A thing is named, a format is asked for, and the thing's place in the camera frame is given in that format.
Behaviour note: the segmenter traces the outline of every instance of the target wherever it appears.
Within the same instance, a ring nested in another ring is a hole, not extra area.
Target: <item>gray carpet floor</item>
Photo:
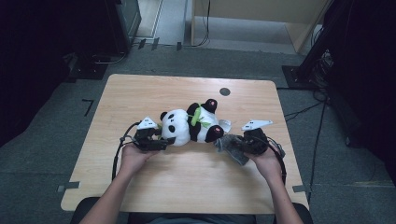
[[[265,79],[286,88],[281,65],[299,65],[303,60],[299,55],[259,51],[177,51],[165,46],[151,50],[146,45],[132,48],[125,59],[111,64],[103,80],[62,83],[28,129],[0,148],[0,223],[69,223],[73,214],[61,209],[63,194],[57,188],[73,172],[111,74]],[[278,94],[284,114],[318,102],[312,91],[278,90]],[[87,116],[89,103],[82,99],[94,100]],[[303,182],[312,190],[310,210],[315,223],[395,223],[396,190],[384,163],[365,148],[345,146],[342,125],[331,105],[300,114],[288,121],[288,128]],[[119,223],[125,223],[125,218],[120,214]],[[272,216],[258,216],[258,223],[272,223]]]

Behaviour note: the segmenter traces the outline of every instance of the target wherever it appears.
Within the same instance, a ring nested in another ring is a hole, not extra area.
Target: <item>panda head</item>
[[[161,114],[163,122],[162,134],[163,139],[175,139],[173,146],[179,147],[190,141],[189,123],[187,122],[188,114],[185,110],[176,109]]]

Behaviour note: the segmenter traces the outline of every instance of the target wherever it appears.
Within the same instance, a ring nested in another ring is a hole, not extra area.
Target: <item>stuffed panda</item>
[[[204,104],[194,103],[187,109],[190,138],[199,143],[209,143],[221,138],[224,130],[215,116],[218,102],[208,99]]]
[[[163,122],[161,138],[168,140],[169,145],[183,146],[190,141],[188,114],[183,109],[161,113]]]

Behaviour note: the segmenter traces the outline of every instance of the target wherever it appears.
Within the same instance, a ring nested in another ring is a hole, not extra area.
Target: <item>human arm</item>
[[[134,145],[126,145],[122,149],[119,173],[80,223],[116,223],[125,191],[132,177],[142,168],[146,160],[156,153],[158,151],[142,153]]]
[[[260,156],[245,153],[256,163],[271,190],[277,223],[303,223],[297,214],[282,181],[281,168],[275,153],[268,148]]]

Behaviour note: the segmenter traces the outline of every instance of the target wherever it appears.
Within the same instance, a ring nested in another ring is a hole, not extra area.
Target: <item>human hand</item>
[[[282,181],[282,170],[273,150],[267,148],[267,150],[259,156],[246,152],[244,154],[256,163],[257,169],[267,182],[273,180]]]
[[[127,144],[122,148],[121,166],[119,175],[126,175],[128,178],[143,167],[145,162],[159,151],[143,152],[134,144]]]

